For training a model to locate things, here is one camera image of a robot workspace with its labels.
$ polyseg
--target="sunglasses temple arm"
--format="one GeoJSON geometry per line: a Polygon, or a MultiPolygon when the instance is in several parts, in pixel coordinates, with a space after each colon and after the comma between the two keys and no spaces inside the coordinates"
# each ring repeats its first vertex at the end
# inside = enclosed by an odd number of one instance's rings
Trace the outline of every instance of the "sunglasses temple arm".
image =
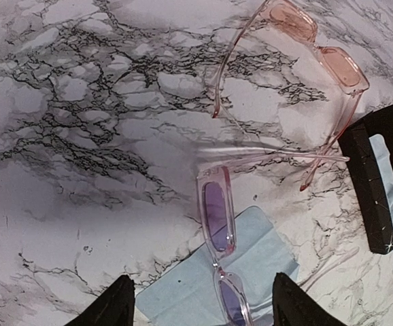
{"type": "Polygon", "coordinates": [[[256,19],[257,15],[264,9],[264,7],[267,5],[267,3],[270,0],[265,0],[260,7],[253,13],[251,18],[247,21],[246,25],[241,29],[239,34],[236,36],[233,42],[230,43],[228,47],[228,52],[222,60],[222,63],[218,69],[218,73],[216,74],[216,85],[215,85],[215,111],[213,113],[213,117],[217,117],[219,115],[219,112],[221,110],[221,100],[220,100],[220,83],[221,83],[221,78],[223,75],[223,72],[225,70],[225,66],[228,62],[228,60],[231,57],[231,54],[233,53],[234,49],[236,48],[236,45],[239,43],[240,39],[242,38],[243,34],[246,33],[248,28],[251,26],[253,21],[256,19]]]}
{"type": "MultiPolygon", "coordinates": [[[[358,106],[358,103],[360,102],[361,94],[362,93],[357,94],[356,96],[351,96],[349,98],[349,100],[345,106],[345,108],[349,107],[349,109],[342,110],[342,114],[340,115],[340,118],[339,118],[339,121],[337,122],[336,127],[333,129],[332,135],[330,136],[327,144],[324,145],[321,148],[321,150],[318,151],[318,154],[325,155],[326,153],[328,153],[330,148],[335,144],[335,142],[345,132],[346,128],[349,126],[349,123],[352,120],[352,117],[354,116],[354,112],[358,106]]],[[[306,174],[307,178],[302,182],[301,187],[299,188],[299,190],[301,192],[306,190],[311,185],[311,182],[313,181],[313,178],[314,178],[314,174],[315,174],[316,170],[318,169],[318,166],[321,161],[322,160],[318,158],[318,159],[314,160],[313,164],[310,166],[310,168],[306,174]]]]}
{"type": "MultiPolygon", "coordinates": [[[[200,153],[203,154],[224,154],[229,156],[249,156],[249,155],[269,155],[274,153],[286,153],[289,155],[319,155],[319,153],[313,151],[292,151],[288,149],[284,149],[282,147],[263,147],[263,146],[229,146],[229,147],[209,147],[209,148],[202,148],[199,150],[200,153]]],[[[349,161],[347,156],[328,156],[334,158],[343,157],[342,160],[349,161]]]]}
{"type": "Polygon", "coordinates": [[[241,166],[244,164],[254,163],[262,160],[270,160],[275,158],[314,158],[319,160],[333,160],[336,162],[347,162],[349,158],[346,156],[325,156],[313,153],[269,153],[265,155],[255,155],[238,160],[229,161],[223,165],[227,167],[241,166]]]}
{"type": "Polygon", "coordinates": [[[305,287],[304,291],[308,292],[308,290],[310,290],[310,288],[319,280],[321,279],[323,276],[325,276],[328,272],[330,272],[331,270],[333,270],[334,268],[340,266],[341,264],[343,264],[344,262],[346,262],[347,260],[351,259],[353,256],[355,256],[358,252],[360,251],[359,247],[355,247],[353,248],[351,251],[349,251],[346,255],[338,258],[338,260],[334,261],[332,264],[328,265],[327,268],[326,264],[329,261],[329,258],[321,265],[319,266],[319,268],[308,278],[306,278],[304,281],[298,283],[298,285],[300,287],[305,287]]]}

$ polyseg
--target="sunglasses frame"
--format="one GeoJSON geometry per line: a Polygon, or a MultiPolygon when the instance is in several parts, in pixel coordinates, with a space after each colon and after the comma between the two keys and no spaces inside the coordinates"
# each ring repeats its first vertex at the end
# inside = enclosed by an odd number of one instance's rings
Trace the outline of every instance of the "sunglasses frame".
{"type": "MultiPolygon", "coordinates": [[[[338,47],[321,47],[315,44],[315,37],[318,31],[318,26],[316,22],[313,20],[313,18],[311,18],[308,14],[306,14],[299,7],[295,6],[289,0],[265,0],[260,5],[260,7],[253,13],[251,18],[247,21],[245,26],[239,32],[238,36],[236,36],[236,38],[230,44],[227,55],[222,61],[220,68],[218,69],[218,73],[216,75],[215,103],[214,103],[214,112],[212,117],[213,118],[217,117],[222,107],[222,103],[220,99],[220,80],[222,78],[226,64],[231,54],[233,53],[233,50],[235,49],[236,45],[239,43],[239,40],[243,37],[243,35],[247,32],[249,27],[252,25],[252,23],[259,15],[262,17],[262,19],[266,20],[271,26],[273,26],[277,30],[286,33],[295,41],[305,45],[312,52],[312,54],[315,56],[318,62],[325,68],[328,74],[334,79],[337,85],[339,85],[340,89],[345,94],[349,95],[349,99],[346,101],[343,108],[341,109],[337,123],[333,126],[331,133],[329,134],[325,144],[323,144],[323,146],[318,152],[321,155],[325,155],[328,152],[328,150],[335,144],[337,139],[343,134],[345,129],[349,126],[349,123],[354,115],[358,103],[360,102],[362,93],[369,89],[370,83],[367,80],[364,73],[361,71],[360,67],[355,63],[354,59],[352,59],[352,57],[345,50],[338,47]],[[286,6],[289,10],[295,12],[295,14],[298,17],[302,18],[309,24],[309,26],[311,27],[310,28],[311,34],[309,35],[308,38],[301,39],[294,33],[287,32],[286,28],[284,28],[287,25],[285,22],[280,23],[275,21],[274,19],[266,19],[265,16],[262,15],[262,13],[268,12],[269,13],[268,18],[270,18],[270,14],[272,10],[274,10],[274,8],[276,8],[279,5],[286,6]],[[355,85],[352,86],[345,85],[345,83],[339,78],[339,76],[336,74],[335,70],[331,67],[331,65],[327,63],[323,55],[323,52],[329,50],[338,52],[347,61],[347,63],[351,66],[351,68],[357,73],[359,81],[355,85]]],[[[240,126],[240,124],[236,121],[236,119],[226,109],[224,109],[224,111],[229,116],[229,118],[233,119],[236,125],[240,126]]],[[[301,184],[300,187],[301,191],[307,189],[310,186],[311,182],[313,181],[315,171],[317,170],[321,161],[322,159],[314,160],[309,170],[304,174],[305,180],[301,184]]]]}
{"type": "Polygon", "coordinates": [[[227,286],[229,286],[238,298],[241,306],[242,317],[246,322],[246,326],[254,326],[254,323],[251,318],[250,307],[246,300],[245,291],[243,290],[243,284],[240,277],[234,273],[225,272],[219,264],[219,261],[223,257],[231,255],[236,248],[236,223],[233,207],[233,193],[231,190],[231,179],[228,168],[249,164],[251,162],[258,162],[275,158],[322,158],[334,161],[346,161],[346,158],[343,156],[321,156],[314,153],[268,153],[259,156],[248,156],[246,158],[227,162],[223,165],[220,164],[212,166],[207,170],[201,171],[196,178],[196,188],[198,191],[198,210],[199,216],[201,218],[201,225],[203,227],[204,241],[209,248],[209,252],[213,259],[213,266],[215,268],[215,272],[213,274],[213,283],[215,285],[218,301],[221,307],[223,307],[222,313],[224,315],[224,318],[231,325],[236,325],[236,323],[230,318],[229,314],[227,313],[228,309],[225,306],[224,300],[222,299],[222,292],[220,287],[221,282],[224,282],[227,286]],[[215,248],[210,236],[209,222],[207,220],[207,214],[205,209],[205,186],[211,182],[217,183],[223,192],[224,205],[226,208],[227,227],[227,246],[224,251],[218,251],[215,248]]]}

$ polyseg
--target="white marble pattern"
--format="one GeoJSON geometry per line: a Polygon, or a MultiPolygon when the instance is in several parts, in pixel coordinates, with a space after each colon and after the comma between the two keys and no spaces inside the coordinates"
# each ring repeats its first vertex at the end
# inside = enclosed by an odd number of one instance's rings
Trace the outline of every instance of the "white marble pattern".
{"type": "MultiPolygon", "coordinates": [[[[304,0],[318,43],[341,46],[371,89],[358,116],[393,103],[393,6],[304,0]]],[[[64,325],[118,275],[140,291],[201,243],[199,147],[310,149],[340,105],[293,42],[261,27],[239,44],[224,100],[247,132],[211,119],[213,74],[259,6],[239,0],[0,0],[0,325],[64,325]]],[[[359,246],[310,295],[347,325],[393,326],[393,252],[369,252],[346,166],[235,169],[237,213],[256,204],[309,276],[359,246]]],[[[136,325],[147,325],[137,313],[136,325]]]]}

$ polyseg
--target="sunglasses lens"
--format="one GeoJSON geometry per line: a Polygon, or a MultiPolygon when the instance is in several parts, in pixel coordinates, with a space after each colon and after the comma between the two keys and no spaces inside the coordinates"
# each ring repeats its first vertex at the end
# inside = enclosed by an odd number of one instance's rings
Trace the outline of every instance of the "sunglasses lens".
{"type": "Polygon", "coordinates": [[[224,307],[235,326],[246,326],[245,318],[242,315],[239,298],[236,293],[224,282],[220,281],[220,290],[224,307]]]}
{"type": "Polygon", "coordinates": [[[270,12],[263,12],[261,15],[295,40],[299,42],[314,42],[317,26],[299,8],[292,5],[279,4],[273,7],[270,12]]]}
{"type": "Polygon", "coordinates": [[[225,251],[228,244],[225,196],[218,183],[205,185],[204,207],[211,242],[217,251],[225,251]]]}
{"type": "Polygon", "coordinates": [[[340,48],[323,48],[322,56],[326,65],[345,87],[352,87],[360,82],[360,75],[352,65],[349,56],[340,48]]]}

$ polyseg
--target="clear pink frame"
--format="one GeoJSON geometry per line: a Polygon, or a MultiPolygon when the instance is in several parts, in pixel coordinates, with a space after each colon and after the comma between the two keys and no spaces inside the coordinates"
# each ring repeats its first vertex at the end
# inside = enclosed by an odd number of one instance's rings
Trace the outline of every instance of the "clear pink frame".
{"type": "Polygon", "coordinates": [[[207,247],[209,248],[209,252],[211,253],[213,259],[213,266],[215,268],[215,272],[213,274],[213,282],[215,284],[218,301],[222,307],[222,313],[224,314],[225,320],[231,325],[234,325],[234,322],[230,319],[228,313],[226,312],[226,307],[224,306],[224,301],[222,300],[222,296],[220,293],[221,282],[224,282],[226,285],[228,285],[239,299],[241,305],[241,312],[245,319],[246,326],[254,326],[250,314],[250,307],[246,300],[241,279],[234,273],[225,272],[222,269],[222,266],[219,264],[219,261],[223,257],[231,255],[236,248],[236,224],[233,207],[233,193],[231,191],[230,173],[228,171],[228,168],[249,164],[251,162],[258,162],[275,158],[321,158],[342,162],[345,162],[347,160],[347,158],[343,156],[321,156],[314,153],[270,153],[265,155],[247,156],[246,158],[227,162],[225,165],[213,166],[199,173],[198,177],[196,178],[196,186],[198,191],[198,210],[201,217],[201,225],[203,226],[204,240],[207,247]],[[208,220],[205,216],[204,189],[205,185],[209,182],[216,182],[221,187],[224,194],[224,205],[226,207],[227,246],[226,249],[223,251],[218,251],[214,247],[209,234],[208,220]]]}
{"type": "MultiPolygon", "coordinates": [[[[239,40],[243,37],[258,16],[268,22],[271,26],[274,26],[276,29],[289,35],[297,42],[307,46],[319,63],[337,82],[340,89],[349,96],[344,107],[340,110],[340,114],[332,127],[329,137],[318,152],[319,154],[324,155],[349,126],[352,116],[360,102],[362,93],[369,89],[370,84],[359,66],[343,49],[338,47],[321,47],[315,44],[315,38],[318,31],[317,24],[308,14],[300,10],[289,0],[265,0],[241,29],[238,36],[236,36],[234,41],[230,44],[228,53],[222,61],[216,76],[215,109],[213,117],[218,116],[222,106],[220,100],[220,81],[225,66],[236,45],[239,43],[239,40]]],[[[227,110],[225,110],[225,112],[230,118],[234,119],[227,110]]],[[[315,171],[320,162],[321,159],[316,159],[312,163],[309,171],[307,171],[305,180],[300,187],[301,191],[309,187],[313,181],[315,171]]]]}

